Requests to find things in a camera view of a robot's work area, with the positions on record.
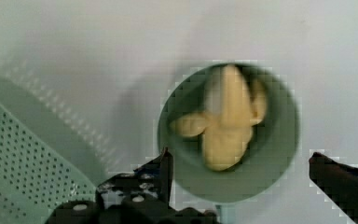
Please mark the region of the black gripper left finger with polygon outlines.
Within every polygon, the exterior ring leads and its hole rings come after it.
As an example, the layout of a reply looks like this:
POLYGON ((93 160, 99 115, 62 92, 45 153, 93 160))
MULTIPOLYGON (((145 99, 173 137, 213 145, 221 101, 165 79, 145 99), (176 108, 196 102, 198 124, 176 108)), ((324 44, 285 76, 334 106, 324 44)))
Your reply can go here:
POLYGON ((173 157, 167 148, 131 173, 105 180, 95 199, 58 205, 45 224, 220 224, 215 211, 170 206, 173 157))

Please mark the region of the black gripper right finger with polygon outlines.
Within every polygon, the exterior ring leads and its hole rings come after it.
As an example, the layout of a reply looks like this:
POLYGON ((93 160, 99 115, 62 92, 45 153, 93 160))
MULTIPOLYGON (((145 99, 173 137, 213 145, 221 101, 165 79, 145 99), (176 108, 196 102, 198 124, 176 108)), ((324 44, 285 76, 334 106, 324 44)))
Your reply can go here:
POLYGON ((358 224, 358 168, 314 152, 309 159, 309 177, 341 211, 358 224))

